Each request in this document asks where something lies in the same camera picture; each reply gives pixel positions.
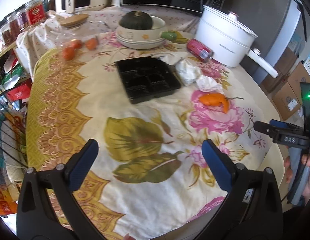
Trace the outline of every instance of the refrigerator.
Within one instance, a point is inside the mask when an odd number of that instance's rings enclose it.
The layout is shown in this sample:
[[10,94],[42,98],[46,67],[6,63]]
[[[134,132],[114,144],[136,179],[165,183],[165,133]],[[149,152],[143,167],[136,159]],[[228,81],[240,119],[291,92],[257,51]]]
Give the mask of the refrigerator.
[[[236,13],[239,21],[258,35],[252,48],[272,66],[289,44],[301,15],[294,0],[225,0],[222,11]],[[258,84],[267,76],[249,57],[244,57],[241,66]]]

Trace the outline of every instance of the gold ornate border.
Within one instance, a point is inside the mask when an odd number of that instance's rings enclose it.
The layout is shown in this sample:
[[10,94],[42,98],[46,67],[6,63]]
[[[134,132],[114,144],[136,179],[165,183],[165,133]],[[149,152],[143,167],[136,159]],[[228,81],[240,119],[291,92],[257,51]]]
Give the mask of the gold ornate border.
[[[76,109],[79,100],[85,96],[77,89],[85,78],[77,71],[84,64],[76,59],[63,62],[58,50],[52,49],[36,65],[27,114],[26,145],[28,164],[37,170],[66,163],[85,144],[79,134],[91,118]],[[99,202],[103,188],[109,182],[90,171],[74,196],[106,238],[119,240],[123,237],[113,229],[124,214],[114,212]],[[70,228],[53,192],[50,192],[50,199],[61,224]]]

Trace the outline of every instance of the red package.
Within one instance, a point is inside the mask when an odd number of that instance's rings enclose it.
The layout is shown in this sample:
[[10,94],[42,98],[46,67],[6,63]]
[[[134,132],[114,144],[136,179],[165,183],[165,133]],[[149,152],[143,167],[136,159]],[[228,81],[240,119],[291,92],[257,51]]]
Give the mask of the red package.
[[17,213],[17,204],[12,201],[8,190],[0,190],[0,215]]
[[6,96],[11,102],[29,98],[31,87],[32,87],[32,81],[31,79],[27,79],[20,86],[7,92]]

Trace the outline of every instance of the black plastic tray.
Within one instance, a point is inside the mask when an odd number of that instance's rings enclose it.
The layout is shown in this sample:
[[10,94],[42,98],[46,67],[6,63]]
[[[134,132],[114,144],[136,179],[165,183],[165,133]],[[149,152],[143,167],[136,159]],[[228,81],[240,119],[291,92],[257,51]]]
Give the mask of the black plastic tray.
[[117,61],[116,65],[132,104],[168,96],[181,88],[168,65],[157,58],[125,59]]

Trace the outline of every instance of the red soda can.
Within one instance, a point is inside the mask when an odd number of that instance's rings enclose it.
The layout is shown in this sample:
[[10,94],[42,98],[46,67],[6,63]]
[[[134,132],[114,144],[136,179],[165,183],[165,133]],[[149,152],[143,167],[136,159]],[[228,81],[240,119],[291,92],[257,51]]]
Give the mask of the red soda can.
[[195,57],[204,63],[208,62],[208,60],[210,60],[214,54],[211,49],[196,39],[189,40],[186,47],[190,53],[192,53]]

